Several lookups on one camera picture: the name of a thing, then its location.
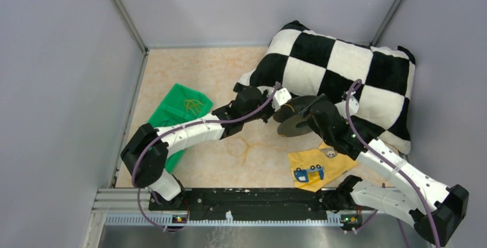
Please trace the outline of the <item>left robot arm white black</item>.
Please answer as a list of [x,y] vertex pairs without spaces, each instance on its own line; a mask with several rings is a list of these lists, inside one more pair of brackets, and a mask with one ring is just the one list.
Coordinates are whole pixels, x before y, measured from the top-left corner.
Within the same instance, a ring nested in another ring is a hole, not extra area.
[[167,161],[175,153],[235,135],[248,122],[258,119],[267,122],[291,98],[279,83],[264,90],[245,87],[234,100],[201,118],[163,127],[149,123],[140,126],[121,153],[133,187],[161,196],[171,210],[180,208],[184,188],[166,169]]

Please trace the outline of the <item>black cable spool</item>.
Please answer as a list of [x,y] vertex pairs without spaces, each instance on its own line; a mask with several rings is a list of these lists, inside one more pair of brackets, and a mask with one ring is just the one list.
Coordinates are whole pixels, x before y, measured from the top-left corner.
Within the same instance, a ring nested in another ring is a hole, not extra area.
[[309,115],[309,105],[319,100],[318,96],[307,95],[292,98],[282,105],[272,116],[279,123],[278,135],[282,137],[298,137],[308,133],[317,133],[318,127]]

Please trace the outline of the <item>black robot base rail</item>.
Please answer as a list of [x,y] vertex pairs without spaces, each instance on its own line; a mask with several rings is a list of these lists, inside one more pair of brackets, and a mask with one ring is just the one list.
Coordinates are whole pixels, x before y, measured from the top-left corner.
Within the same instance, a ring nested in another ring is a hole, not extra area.
[[326,220],[332,214],[357,215],[367,208],[355,205],[336,189],[316,192],[298,188],[191,188],[172,201],[157,196],[149,211],[181,211],[191,221],[305,221]]

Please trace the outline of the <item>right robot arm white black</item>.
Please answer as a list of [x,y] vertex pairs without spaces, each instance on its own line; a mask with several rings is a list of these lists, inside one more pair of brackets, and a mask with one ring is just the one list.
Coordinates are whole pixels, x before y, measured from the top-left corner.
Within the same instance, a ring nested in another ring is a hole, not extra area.
[[382,211],[410,224],[433,245],[446,246],[466,215],[469,191],[433,179],[390,150],[369,127],[353,121],[357,109],[354,97],[333,104],[321,94],[306,96],[298,112],[325,144],[395,187],[386,191],[349,176],[337,193],[338,204],[344,209],[358,205]]

